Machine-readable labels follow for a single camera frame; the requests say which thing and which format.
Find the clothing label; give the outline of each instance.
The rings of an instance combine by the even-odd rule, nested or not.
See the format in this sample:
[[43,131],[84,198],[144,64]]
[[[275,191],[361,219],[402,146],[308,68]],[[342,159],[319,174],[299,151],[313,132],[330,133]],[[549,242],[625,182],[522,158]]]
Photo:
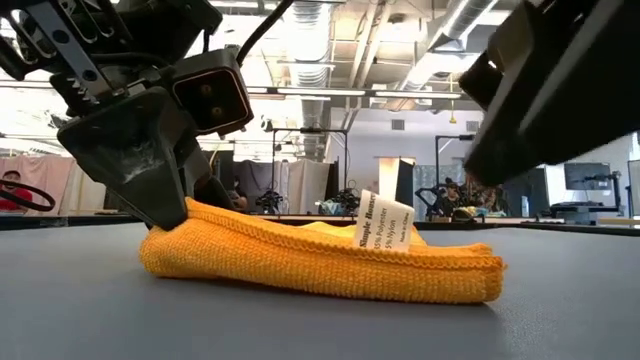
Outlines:
[[407,205],[362,190],[354,245],[407,252],[414,215]]

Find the orange cloth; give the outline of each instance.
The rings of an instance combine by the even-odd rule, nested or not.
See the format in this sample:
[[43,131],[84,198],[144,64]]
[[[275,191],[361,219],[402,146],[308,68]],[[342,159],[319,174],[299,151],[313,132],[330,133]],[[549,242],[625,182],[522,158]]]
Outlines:
[[479,303],[502,290],[504,266],[484,244],[427,246],[412,232],[408,253],[354,247],[355,227],[294,227],[187,199],[189,219],[154,228],[140,260],[157,276],[243,280],[348,298]]

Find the yellow microfiber towel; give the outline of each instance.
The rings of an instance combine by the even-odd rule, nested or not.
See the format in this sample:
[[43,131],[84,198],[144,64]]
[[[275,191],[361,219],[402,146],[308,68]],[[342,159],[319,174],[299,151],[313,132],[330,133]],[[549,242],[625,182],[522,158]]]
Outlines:
[[413,229],[408,253],[353,246],[355,226],[288,226],[187,199],[189,218],[157,227],[140,248],[157,276],[217,277],[316,294],[425,303],[480,303],[502,290],[504,266],[484,244],[428,246]]

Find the fluorescent light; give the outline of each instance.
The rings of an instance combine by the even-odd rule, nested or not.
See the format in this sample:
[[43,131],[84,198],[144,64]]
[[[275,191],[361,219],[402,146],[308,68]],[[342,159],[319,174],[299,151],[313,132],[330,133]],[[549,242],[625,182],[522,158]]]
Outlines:
[[49,152],[52,154],[66,155],[67,152],[62,147],[41,143],[33,140],[23,139],[1,139],[0,147],[5,149],[15,149],[24,152],[30,152],[32,149]]
[[328,68],[335,69],[336,65],[331,63],[314,63],[314,62],[296,62],[296,61],[284,61],[278,60],[278,65],[285,65],[288,67],[300,67],[300,68]]
[[18,139],[18,140],[40,140],[40,141],[58,141],[55,135],[20,135],[20,134],[5,134],[2,136],[4,139]]
[[287,100],[313,100],[313,101],[329,101],[331,100],[328,96],[305,96],[305,95],[287,95]]
[[[209,1],[209,3],[215,7],[226,7],[226,8],[243,8],[243,9],[257,9],[258,3],[251,1]],[[276,4],[264,4],[265,10],[274,10],[276,8]]]
[[289,95],[324,95],[324,96],[364,96],[364,90],[348,90],[348,89],[311,89],[311,88],[280,88],[280,94]]
[[266,94],[269,89],[263,87],[247,86],[247,92],[249,94]]
[[53,89],[53,86],[46,81],[3,81],[0,80],[0,88],[16,89]]
[[429,91],[376,91],[376,97],[400,98],[400,99],[448,99],[457,100],[462,94],[438,93]]

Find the beige curtain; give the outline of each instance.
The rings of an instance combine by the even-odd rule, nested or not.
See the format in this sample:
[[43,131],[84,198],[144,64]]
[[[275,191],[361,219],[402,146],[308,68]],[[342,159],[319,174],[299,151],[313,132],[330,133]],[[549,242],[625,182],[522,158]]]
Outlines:
[[330,166],[306,159],[289,165],[289,214],[318,213],[316,202],[324,201]]
[[93,215],[104,209],[107,188],[91,180],[76,163],[71,168],[66,188],[60,203],[60,215]]
[[[60,203],[64,196],[69,173],[76,161],[73,158],[57,155],[45,155],[38,157],[16,156],[0,158],[0,175],[8,170],[20,172],[21,181],[26,185],[44,190],[56,201],[56,206],[47,213],[29,210],[27,215],[56,215],[60,209]],[[47,202],[34,194],[33,201],[45,205]]]

